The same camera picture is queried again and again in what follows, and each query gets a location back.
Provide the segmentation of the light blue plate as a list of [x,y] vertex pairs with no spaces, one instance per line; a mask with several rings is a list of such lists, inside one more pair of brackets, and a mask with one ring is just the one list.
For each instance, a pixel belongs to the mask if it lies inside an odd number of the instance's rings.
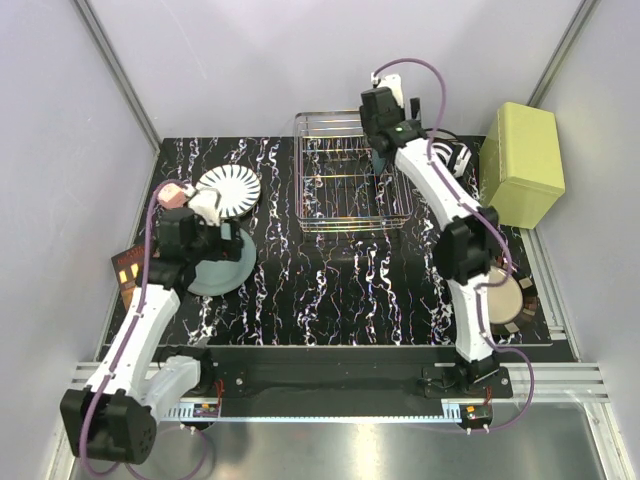
[[238,261],[203,260],[196,266],[196,276],[188,287],[191,294],[199,296],[222,296],[238,289],[252,274],[257,260],[256,246],[249,234],[237,222],[221,225],[222,238],[231,238],[236,230],[243,245]]

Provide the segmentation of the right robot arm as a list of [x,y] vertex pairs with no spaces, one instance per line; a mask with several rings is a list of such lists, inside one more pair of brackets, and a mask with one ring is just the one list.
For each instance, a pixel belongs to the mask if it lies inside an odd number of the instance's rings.
[[460,393],[476,396],[500,368],[488,308],[491,262],[508,251],[497,232],[498,213],[463,189],[419,123],[405,118],[390,88],[362,93],[359,113],[373,157],[411,180],[435,215],[440,236],[433,264],[447,281],[456,325],[457,360],[448,377]]

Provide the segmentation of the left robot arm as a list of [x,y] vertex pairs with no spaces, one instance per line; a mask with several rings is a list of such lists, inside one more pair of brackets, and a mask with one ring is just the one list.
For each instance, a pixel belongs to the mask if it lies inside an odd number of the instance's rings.
[[238,221],[209,226],[192,209],[168,210],[145,235],[145,260],[130,308],[108,353],[85,386],[67,390],[60,412],[73,455],[140,465],[157,426],[187,394],[215,386],[212,356],[184,347],[147,375],[159,341],[181,303],[225,264],[240,265],[248,237]]

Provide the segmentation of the dark teal glazed plate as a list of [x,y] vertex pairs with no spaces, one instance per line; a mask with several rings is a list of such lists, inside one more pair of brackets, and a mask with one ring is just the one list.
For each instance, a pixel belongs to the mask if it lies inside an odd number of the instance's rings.
[[371,161],[373,172],[377,176],[381,176],[388,168],[393,164],[395,157],[395,151],[379,151],[372,150]]

